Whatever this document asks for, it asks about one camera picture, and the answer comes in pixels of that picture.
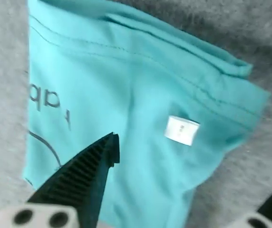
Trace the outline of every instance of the curved printed line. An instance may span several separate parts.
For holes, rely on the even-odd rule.
[[[61,165],[59,156],[58,156],[57,152],[54,150],[54,148],[45,139],[43,139],[42,137],[40,137],[37,134],[31,132],[30,130],[28,130],[28,132],[32,137],[38,139],[41,143],[43,143],[44,145],[46,145],[50,149],[50,151],[53,153],[53,155],[57,159],[57,162],[58,162],[59,166],[61,167],[62,165]]]

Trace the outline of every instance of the black print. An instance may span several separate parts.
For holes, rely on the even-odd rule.
[[[41,98],[44,98],[44,106],[46,107],[52,107],[52,108],[59,108],[60,107],[60,99],[56,92],[50,91],[48,89],[44,90],[44,94],[42,94],[41,87],[30,84],[29,87],[29,97],[33,102],[37,103],[37,110],[41,112]],[[70,124],[70,111],[66,110],[65,120],[68,123],[68,129],[71,130],[71,124]]]
[[[27,178],[25,178],[25,180],[27,180],[27,182],[28,182],[31,186],[33,186],[32,183],[30,182],[30,180],[28,180]]]
[[[33,88],[36,91],[34,96],[32,96]],[[29,88],[29,96],[32,101],[37,102],[37,110],[40,111],[41,87],[37,87],[36,85],[31,84]]]
[[[69,110],[66,110],[66,116],[65,116],[66,121],[68,122],[68,128],[70,130],[70,112]]]
[[[40,137],[39,135],[37,135],[37,134],[35,134],[35,133],[31,132],[31,131],[28,131],[28,132],[29,132],[29,134],[30,134],[32,137],[38,139],[41,143],[45,144],[45,145],[49,148],[49,150],[50,150],[50,151],[53,153],[53,155],[55,156],[55,158],[56,158],[56,160],[57,160],[57,163],[58,163],[59,167],[61,167],[62,165],[61,165],[61,162],[60,162],[60,158],[59,158],[57,152],[54,150],[54,148],[53,148],[53,147],[52,147],[45,139],[43,139],[43,138]]]
[[[49,96],[55,96],[57,98],[57,102],[55,104],[52,104],[51,102],[49,102]],[[56,92],[51,92],[48,89],[45,90],[45,106],[50,106],[53,108],[58,108],[60,107],[60,101],[59,101],[59,97],[58,94]]]

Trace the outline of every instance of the gray fabric surface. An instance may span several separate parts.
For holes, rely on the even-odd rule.
[[[122,0],[255,65],[251,80],[272,92],[272,0]],[[24,201],[19,179],[27,108],[25,2],[0,0],[0,208]],[[272,98],[250,141],[199,187],[189,228],[217,228],[272,193]]]

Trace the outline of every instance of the teal t-shirt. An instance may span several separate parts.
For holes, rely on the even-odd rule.
[[[39,188],[110,132],[100,219],[115,228],[182,228],[196,187],[243,143],[268,93],[251,65],[134,8],[106,0],[29,0],[29,134],[24,178]],[[192,145],[169,116],[200,124]]]

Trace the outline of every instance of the clothing tag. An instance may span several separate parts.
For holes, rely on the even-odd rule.
[[[179,143],[191,146],[199,123],[186,120],[177,116],[169,116],[165,136]]]

